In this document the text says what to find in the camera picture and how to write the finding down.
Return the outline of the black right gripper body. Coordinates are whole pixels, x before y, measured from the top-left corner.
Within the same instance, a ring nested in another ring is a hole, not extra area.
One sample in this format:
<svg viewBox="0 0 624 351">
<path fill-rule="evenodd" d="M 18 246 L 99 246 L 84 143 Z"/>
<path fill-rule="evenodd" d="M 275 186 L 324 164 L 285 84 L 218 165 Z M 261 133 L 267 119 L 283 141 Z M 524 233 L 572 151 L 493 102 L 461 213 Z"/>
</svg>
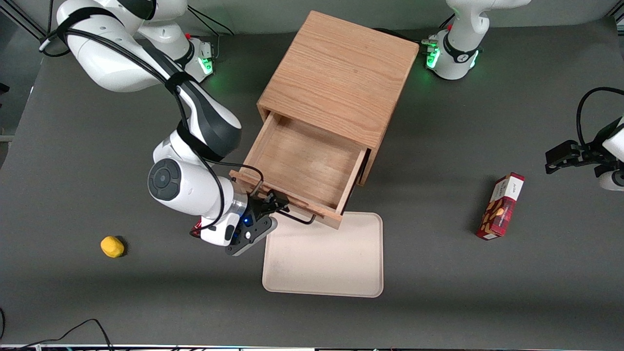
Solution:
<svg viewBox="0 0 624 351">
<path fill-rule="evenodd" d="M 268 201 L 267 198 L 260 198 L 257 195 L 247 194 L 247 206 L 241 216 L 239 229 L 247 230 L 256 225 L 259 227 L 268 226 Z"/>
</svg>

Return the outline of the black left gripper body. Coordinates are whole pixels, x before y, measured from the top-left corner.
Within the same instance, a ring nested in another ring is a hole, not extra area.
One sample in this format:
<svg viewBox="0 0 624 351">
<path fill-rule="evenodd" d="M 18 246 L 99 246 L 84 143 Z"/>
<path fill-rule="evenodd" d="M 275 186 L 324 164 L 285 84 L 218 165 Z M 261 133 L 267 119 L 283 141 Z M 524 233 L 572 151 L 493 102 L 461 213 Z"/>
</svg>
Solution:
<svg viewBox="0 0 624 351">
<path fill-rule="evenodd" d="M 603 164 L 617 164 L 624 160 L 624 125 L 623 118 L 619 117 L 604 128 L 600 129 L 594 140 L 585 142 L 582 128 L 579 128 L 579 142 L 584 157 Z"/>
</svg>

